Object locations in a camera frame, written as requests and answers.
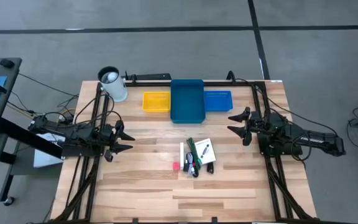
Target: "floor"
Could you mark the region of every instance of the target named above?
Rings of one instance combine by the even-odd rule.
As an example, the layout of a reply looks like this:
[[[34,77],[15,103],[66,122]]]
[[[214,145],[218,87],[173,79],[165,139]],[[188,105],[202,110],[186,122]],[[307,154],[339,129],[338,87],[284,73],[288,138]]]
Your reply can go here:
[[[306,161],[306,171],[318,217],[358,223],[358,148],[346,137],[347,121],[358,106],[358,29],[350,27],[358,26],[358,1],[258,0],[254,4],[259,26],[308,26],[306,30],[260,31],[262,61],[268,67],[264,77],[283,80],[292,111],[331,126],[344,139],[346,156],[331,157],[315,149]],[[232,70],[239,78],[263,79],[261,46],[254,31],[246,28],[252,26],[251,15],[245,0],[0,0],[0,31],[42,31],[0,34],[0,57],[21,57],[23,74],[70,93],[78,93],[82,80],[95,80],[98,70],[107,65],[130,74],[167,72],[173,78],[218,79]],[[178,26],[243,29],[102,32],[104,28]],[[51,31],[80,28],[94,32]],[[67,99],[22,77],[14,92],[36,111],[54,110]],[[13,95],[10,100],[18,103]],[[11,109],[4,117],[23,127],[29,123]],[[326,131],[300,118],[294,121],[305,129]],[[358,142],[358,129],[352,129],[351,136]],[[10,141],[6,151],[13,147]],[[6,169],[0,164],[0,185]],[[10,195],[17,201],[10,207],[0,203],[0,223],[41,222],[59,173],[56,166],[44,175],[15,177]]]

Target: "pink eraser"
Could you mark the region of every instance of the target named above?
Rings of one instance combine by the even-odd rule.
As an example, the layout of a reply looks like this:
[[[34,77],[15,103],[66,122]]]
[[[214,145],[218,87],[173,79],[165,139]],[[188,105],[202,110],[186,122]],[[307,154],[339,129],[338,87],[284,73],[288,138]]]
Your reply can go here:
[[[180,170],[180,163],[179,162],[173,162],[172,163],[172,169],[173,170]]]

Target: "yellow tray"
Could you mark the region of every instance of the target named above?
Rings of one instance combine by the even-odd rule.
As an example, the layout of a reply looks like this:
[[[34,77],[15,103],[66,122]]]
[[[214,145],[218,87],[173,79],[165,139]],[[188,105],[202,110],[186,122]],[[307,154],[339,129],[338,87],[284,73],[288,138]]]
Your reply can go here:
[[[144,92],[142,109],[148,113],[168,113],[171,109],[170,92]]]

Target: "wooden tabletop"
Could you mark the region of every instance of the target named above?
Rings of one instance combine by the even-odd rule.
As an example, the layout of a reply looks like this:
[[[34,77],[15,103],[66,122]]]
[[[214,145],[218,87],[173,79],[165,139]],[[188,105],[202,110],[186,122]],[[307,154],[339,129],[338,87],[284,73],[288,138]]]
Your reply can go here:
[[[97,83],[83,82],[76,112],[94,98]],[[269,98],[288,108],[283,83],[266,82],[266,86]],[[245,147],[241,139],[227,129],[227,125],[240,126],[228,120],[228,116],[243,112],[246,106],[255,110],[250,87],[205,87],[205,90],[231,90],[233,110],[207,113],[202,124],[173,124],[169,113],[142,110],[143,92],[170,91],[169,87],[128,87],[127,100],[116,103],[114,110],[122,116],[125,132],[136,141],[128,142],[134,148],[115,155],[113,162],[101,159],[92,222],[131,222],[132,218],[139,218],[140,222],[210,222],[211,217],[217,217],[220,222],[274,220],[265,162],[256,136],[253,135],[251,145]],[[78,122],[90,119],[92,109],[90,105],[84,110]],[[290,114],[275,109],[291,119]],[[117,116],[112,114],[107,123],[115,124],[116,120]],[[198,178],[172,170],[172,162],[179,161],[181,142],[185,143],[185,151],[189,151],[188,138],[195,141],[211,138],[216,154],[214,174],[207,173],[204,166]],[[76,160],[69,158],[63,163],[51,218],[65,207]],[[303,164],[291,156],[282,156],[282,161],[289,191],[305,211],[315,217]],[[78,186],[80,167],[81,164],[71,197]],[[278,196],[285,217],[279,190]],[[86,192],[80,217],[84,217],[87,197]]]

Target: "white cylinder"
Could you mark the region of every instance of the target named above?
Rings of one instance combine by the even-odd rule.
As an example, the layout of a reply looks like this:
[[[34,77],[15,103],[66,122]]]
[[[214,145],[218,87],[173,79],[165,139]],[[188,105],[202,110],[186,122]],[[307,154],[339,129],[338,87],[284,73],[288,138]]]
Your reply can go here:
[[[103,68],[99,74],[98,79],[101,82],[104,90],[110,94],[115,102],[124,101],[128,96],[128,90],[123,79],[119,76],[118,69],[114,67]]]

